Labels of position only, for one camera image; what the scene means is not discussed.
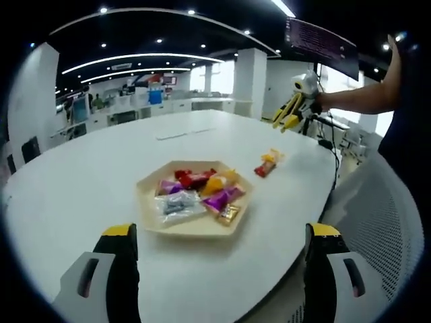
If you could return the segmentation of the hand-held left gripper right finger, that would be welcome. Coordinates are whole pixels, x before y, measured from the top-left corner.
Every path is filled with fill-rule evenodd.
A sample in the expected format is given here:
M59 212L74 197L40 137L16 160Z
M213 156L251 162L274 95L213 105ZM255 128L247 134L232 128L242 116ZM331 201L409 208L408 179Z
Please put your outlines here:
M387 307L383 280L330 225L306 225L304 322L376 322Z

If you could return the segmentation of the person's right hand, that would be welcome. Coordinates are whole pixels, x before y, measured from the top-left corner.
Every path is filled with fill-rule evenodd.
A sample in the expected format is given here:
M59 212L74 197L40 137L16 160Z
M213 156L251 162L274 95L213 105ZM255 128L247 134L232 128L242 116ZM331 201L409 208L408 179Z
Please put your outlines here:
M320 115L323 112L322 105L323 93L317 93L313 98L309 98L310 104L309 109L312 114Z

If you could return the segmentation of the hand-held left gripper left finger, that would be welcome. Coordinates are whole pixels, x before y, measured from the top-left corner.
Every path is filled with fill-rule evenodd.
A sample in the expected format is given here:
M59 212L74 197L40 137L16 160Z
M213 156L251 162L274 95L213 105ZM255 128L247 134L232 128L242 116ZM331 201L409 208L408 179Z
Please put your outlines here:
M106 229L60 279L53 307L64 322L139 322L137 226Z

